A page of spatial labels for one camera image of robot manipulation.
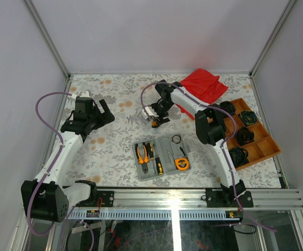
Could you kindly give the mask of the orange tape measure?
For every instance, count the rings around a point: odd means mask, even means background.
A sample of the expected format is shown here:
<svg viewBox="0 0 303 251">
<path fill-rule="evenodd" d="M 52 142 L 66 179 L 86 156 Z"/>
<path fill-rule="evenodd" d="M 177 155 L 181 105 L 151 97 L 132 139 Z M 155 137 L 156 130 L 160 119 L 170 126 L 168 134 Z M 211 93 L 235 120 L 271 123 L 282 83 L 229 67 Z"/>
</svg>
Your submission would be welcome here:
<svg viewBox="0 0 303 251">
<path fill-rule="evenodd" d="M 189 161 L 187 158 L 177 158 L 174 163 L 176 168 L 180 171 L 189 169 Z"/>
</svg>

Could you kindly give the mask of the hex key set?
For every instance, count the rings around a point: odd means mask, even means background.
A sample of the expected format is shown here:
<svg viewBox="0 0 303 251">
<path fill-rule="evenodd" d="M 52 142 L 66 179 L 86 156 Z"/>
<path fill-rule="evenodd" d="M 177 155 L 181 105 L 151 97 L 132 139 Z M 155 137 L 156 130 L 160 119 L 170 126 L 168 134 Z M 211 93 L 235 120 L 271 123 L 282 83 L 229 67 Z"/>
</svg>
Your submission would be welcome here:
<svg viewBox="0 0 303 251">
<path fill-rule="evenodd" d="M 158 128 L 159 126 L 160 126 L 160 123 L 157 120 L 153 119 L 152 128 Z"/>
</svg>

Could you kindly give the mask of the black tape roll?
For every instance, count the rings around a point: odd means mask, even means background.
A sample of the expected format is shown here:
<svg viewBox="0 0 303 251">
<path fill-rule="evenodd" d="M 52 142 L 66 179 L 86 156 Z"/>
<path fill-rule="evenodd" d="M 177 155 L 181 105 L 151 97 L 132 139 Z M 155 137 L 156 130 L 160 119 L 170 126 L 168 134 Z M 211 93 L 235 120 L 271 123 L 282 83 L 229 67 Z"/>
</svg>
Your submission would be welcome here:
<svg viewBox="0 0 303 251">
<path fill-rule="evenodd" d="M 175 144 L 179 144 L 181 142 L 182 138 L 179 134 L 172 136 L 172 142 Z"/>
</svg>

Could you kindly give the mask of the orange handled pliers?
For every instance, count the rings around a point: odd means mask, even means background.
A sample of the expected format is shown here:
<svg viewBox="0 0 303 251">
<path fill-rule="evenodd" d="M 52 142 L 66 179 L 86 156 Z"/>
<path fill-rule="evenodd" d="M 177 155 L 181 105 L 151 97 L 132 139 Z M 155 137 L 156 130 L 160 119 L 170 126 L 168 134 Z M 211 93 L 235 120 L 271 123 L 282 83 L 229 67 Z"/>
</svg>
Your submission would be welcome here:
<svg viewBox="0 0 303 251">
<path fill-rule="evenodd" d="M 139 144 L 135 144 L 135 154 L 138 160 L 138 164 L 141 166 L 144 174 L 148 174 L 148 164 L 150 162 L 147 150 L 147 144 L 142 143 L 142 147 L 139 147 Z"/>
</svg>

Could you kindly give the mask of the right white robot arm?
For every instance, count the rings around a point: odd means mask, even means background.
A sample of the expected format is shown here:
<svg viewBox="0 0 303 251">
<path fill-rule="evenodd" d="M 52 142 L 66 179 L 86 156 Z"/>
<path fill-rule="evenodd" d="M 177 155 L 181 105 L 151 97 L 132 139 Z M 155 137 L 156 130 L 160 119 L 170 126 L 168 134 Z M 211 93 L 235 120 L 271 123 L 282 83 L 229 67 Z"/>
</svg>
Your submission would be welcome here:
<svg viewBox="0 0 303 251">
<path fill-rule="evenodd" d="M 154 128 L 169 122 L 169 110 L 173 105 L 179 105 L 194 116 L 195 131 L 200 142 L 210 148 L 219 171 L 222 199 L 228 206 L 241 204 L 241 196 L 246 193 L 244 182 L 239 178 L 231 155 L 228 151 L 226 125 L 224 117 L 231 115 L 219 108 L 210 105 L 191 94 L 180 83 L 159 81 L 154 83 L 160 99 L 147 106 L 143 106 L 145 115 L 152 120 Z"/>
</svg>

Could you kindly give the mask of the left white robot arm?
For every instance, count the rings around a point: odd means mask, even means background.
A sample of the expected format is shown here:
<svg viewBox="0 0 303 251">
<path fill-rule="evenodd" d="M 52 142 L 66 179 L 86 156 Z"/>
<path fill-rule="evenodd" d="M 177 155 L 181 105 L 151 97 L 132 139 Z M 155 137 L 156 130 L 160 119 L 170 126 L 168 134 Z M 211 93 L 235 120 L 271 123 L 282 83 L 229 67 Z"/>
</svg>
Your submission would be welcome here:
<svg viewBox="0 0 303 251">
<path fill-rule="evenodd" d="M 76 97 L 75 108 L 60 129 L 59 144 L 38 175 L 21 186 L 28 220 L 62 222 L 70 207 L 77 204 L 90 207 L 98 202 L 95 182 L 77 180 L 66 187 L 62 175 L 89 134 L 114 119 L 104 99 L 95 103 L 90 96 Z"/>
</svg>

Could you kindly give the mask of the black yellow screwdriver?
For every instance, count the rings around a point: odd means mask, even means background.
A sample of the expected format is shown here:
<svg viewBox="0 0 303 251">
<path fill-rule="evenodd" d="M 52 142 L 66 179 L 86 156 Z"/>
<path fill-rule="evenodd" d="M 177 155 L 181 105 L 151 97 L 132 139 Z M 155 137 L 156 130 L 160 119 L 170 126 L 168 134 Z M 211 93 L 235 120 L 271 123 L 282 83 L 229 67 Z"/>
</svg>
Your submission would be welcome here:
<svg viewBox="0 0 303 251">
<path fill-rule="evenodd" d="M 154 159 L 155 159 L 155 163 L 156 163 L 157 173 L 158 173 L 158 175 L 163 175 L 163 168 L 162 168 L 161 160 L 157 154 L 155 145 L 153 145 L 153 153 L 154 153 Z"/>
<path fill-rule="evenodd" d="M 154 151 L 153 151 L 153 145 L 151 142 L 148 142 L 146 144 L 147 146 L 147 154 L 148 154 L 148 160 L 154 159 Z"/>
</svg>

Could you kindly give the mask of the grey plastic tool case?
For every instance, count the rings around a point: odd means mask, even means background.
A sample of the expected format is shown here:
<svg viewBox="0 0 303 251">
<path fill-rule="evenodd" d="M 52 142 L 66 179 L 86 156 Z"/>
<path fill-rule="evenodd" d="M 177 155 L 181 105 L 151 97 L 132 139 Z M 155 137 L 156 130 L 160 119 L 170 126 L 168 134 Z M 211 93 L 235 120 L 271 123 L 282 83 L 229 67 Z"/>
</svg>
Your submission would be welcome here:
<svg viewBox="0 0 303 251">
<path fill-rule="evenodd" d="M 179 134 L 182 138 L 179 144 L 175 144 L 172 142 L 172 136 L 177 134 L 179 133 L 168 134 L 158 138 L 144 139 L 141 141 L 134 142 L 132 144 L 134 162 L 136 164 L 136 170 L 140 181 L 152 180 L 152 179 L 160 178 L 164 175 L 187 173 L 192 170 L 192 165 L 188 157 L 188 153 L 190 152 L 190 150 L 188 146 L 184 143 L 183 136 Z M 155 159 L 150 160 L 148 164 L 148 169 L 149 169 L 148 174 L 143 173 L 141 166 L 138 164 L 138 160 L 135 154 L 135 144 L 139 144 L 139 147 L 142 147 L 143 142 L 145 142 L 146 144 L 148 142 L 151 142 L 152 145 L 156 146 L 156 151 L 158 156 L 160 157 L 162 168 L 163 168 L 163 175 L 158 175 L 156 170 Z M 187 158 L 189 161 L 189 169 L 184 171 L 178 170 L 174 163 L 175 159 L 177 158 Z"/>
</svg>

